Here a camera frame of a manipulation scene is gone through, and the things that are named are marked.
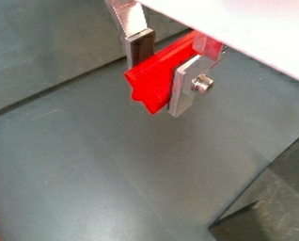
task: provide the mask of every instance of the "gray surface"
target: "gray surface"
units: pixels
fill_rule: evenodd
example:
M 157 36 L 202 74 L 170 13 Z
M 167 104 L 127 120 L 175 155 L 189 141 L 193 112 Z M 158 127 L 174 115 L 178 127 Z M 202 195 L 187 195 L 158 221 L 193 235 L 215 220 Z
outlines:
M 210 228 L 219 241 L 299 240 L 299 138 Z
M 185 29 L 147 15 L 159 40 Z M 122 56 L 103 0 L 0 0 L 0 109 Z
M 130 100 L 124 61 L 0 116 L 2 241 L 203 241 L 299 137 L 299 83 L 231 53 L 178 119 Z

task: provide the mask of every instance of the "gray floor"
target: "gray floor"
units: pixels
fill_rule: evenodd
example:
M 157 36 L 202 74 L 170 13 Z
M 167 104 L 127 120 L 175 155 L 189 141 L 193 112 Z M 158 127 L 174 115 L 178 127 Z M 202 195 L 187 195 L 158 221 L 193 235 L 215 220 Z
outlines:
M 299 83 L 237 52 L 174 119 L 120 60 L 0 115 L 0 241 L 214 240 L 207 226 L 299 137 Z

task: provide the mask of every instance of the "white panel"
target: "white panel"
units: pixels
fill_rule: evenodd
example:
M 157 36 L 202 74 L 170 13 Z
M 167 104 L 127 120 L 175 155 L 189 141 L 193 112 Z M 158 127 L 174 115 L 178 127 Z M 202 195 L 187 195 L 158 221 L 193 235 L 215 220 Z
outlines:
M 299 0 L 139 0 L 299 80 Z

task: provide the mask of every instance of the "red item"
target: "red item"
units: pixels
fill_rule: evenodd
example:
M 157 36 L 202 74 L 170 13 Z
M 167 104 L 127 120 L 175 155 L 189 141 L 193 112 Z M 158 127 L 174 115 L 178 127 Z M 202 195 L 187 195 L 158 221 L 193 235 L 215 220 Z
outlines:
M 124 74 L 134 88 L 132 99 L 145 103 L 151 114 L 170 102 L 175 69 L 198 54 L 193 49 L 195 36 L 197 31 L 175 41 Z

